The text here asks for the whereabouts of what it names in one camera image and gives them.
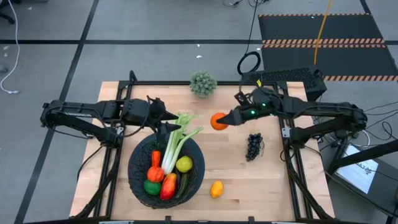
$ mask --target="small potted plant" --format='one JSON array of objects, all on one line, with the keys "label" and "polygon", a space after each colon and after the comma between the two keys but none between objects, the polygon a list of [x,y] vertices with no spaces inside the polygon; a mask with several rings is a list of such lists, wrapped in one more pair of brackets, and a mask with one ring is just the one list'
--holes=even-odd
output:
[{"label": "small potted plant", "polygon": [[207,71],[195,72],[191,77],[191,91],[194,95],[206,98],[217,87],[217,81]]}]

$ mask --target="white paper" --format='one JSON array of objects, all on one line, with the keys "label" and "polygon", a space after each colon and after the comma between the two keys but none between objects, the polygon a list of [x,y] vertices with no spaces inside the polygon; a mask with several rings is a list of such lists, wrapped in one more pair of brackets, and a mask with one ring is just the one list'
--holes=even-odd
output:
[{"label": "white paper", "polygon": [[[344,157],[357,152],[359,152],[359,150],[354,146],[348,146]],[[364,162],[359,162],[357,164],[339,168],[336,173],[350,184],[367,194],[375,175],[375,172],[372,170],[377,170],[378,166],[379,164],[377,162],[370,159]]]}]

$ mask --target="wooden table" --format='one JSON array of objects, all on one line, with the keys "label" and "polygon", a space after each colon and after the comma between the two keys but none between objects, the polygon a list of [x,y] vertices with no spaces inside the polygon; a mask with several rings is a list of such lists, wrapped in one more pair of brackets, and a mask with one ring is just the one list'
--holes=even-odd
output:
[{"label": "wooden table", "polygon": [[[114,100],[117,86],[118,82],[103,82],[98,100]],[[252,89],[253,86],[244,86],[243,92],[250,92]],[[290,96],[306,100],[302,83],[288,83],[288,89]],[[214,113],[228,113],[237,106],[238,102],[233,97],[237,92],[237,86],[219,86],[214,95],[200,99],[192,95],[188,86],[133,86],[131,98],[146,99],[146,95],[159,97],[172,113],[199,115],[190,127],[204,127],[193,139],[203,152],[206,171],[199,191],[188,202],[170,209],[153,210],[144,206],[131,192],[127,176],[127,164],[135,146],[152,133],[149,128],[143,129],[123,142],[112,219],[164,220],[165,216],[170,215],[172,220],[247,221],[249,216],[254,216],[256,221],[295,220],[286,164],[279,158],[283,147],[278,117],[269,116],[241,126],[230,126],[224,131],[215,131],[210,126],[210,117]],[[295,125],[302,128],[312,124],[312,119],[308,116],[295,120]],[[136,128],[128,127],[126,134]],[[261,133],[264,137],[264,155],[258,156],[252,162],[246,162],[247,138],[251,133]],[[315,140],[309,140],[307,145],[318,150]],[[85,158],[98,146],[97,140],[89,140]],[[98,188],[103,158],[104,150],[92,158],[81,171],[70,215],[80,212]],[[320,156],[308,149],[302,149],[302,161],[309,191],[325,211],[334,216]],[[210,187],[215,180],[224,183],[224,194],[213,199],[210,196]],[[305,217],[302,195],[299,190],[298,192],[301,214]],[[101,214],[104,214],[107,198],[108,193],[105,192]]]}]

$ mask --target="woven bowl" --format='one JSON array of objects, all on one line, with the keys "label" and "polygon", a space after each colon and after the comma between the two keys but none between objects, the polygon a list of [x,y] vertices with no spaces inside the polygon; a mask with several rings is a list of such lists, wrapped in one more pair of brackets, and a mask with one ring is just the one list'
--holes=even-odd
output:
[{"label": "woven bowl", "polygon": [[170,200],[161,200],[159,195],[149,195],[144,190],[144,182],[147,180],[147,171],[152,165],[152,151],[159,150],[162,153],[160,162],[163,160],[166,145],[160,146],[155,134],[142,140],[132,152],[128,176],[130,189],[137,199],[144,205],[155,208],[171,208],[190,200],[198,191],[205,175],[205,159],[196,142],[192,139],[185,141],[181,148],[178,158],[189,156],[193,161],[192,169],[188,171],[188,187],[183,195],[176,199],[174,196]]}]

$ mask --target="yellow cable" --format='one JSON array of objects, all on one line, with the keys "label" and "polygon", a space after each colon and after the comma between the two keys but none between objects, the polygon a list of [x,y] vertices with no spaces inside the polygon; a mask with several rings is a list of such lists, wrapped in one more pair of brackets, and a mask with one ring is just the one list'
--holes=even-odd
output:
[{"label": "yellow cable", "polygon": [[330,9],[330,6],[331,6],[331,1],[332,1],[332,0],[329,0],[328,9],[326,10],[325,16],[323,16],[323,21],[322,21],[321,29],[319,30],[318,39],[317,39],[317,46],[315,47],[315,55],[314,55],[314,57],[313,57],[313,64],[314,64],[314,65],[317,64],[317,55],[318,55],[319,40],[321,39],[322,30],[323,30],[323,26],[325,25],[326,17],[328,17],[328,14],[329,14],[329,9]]}]

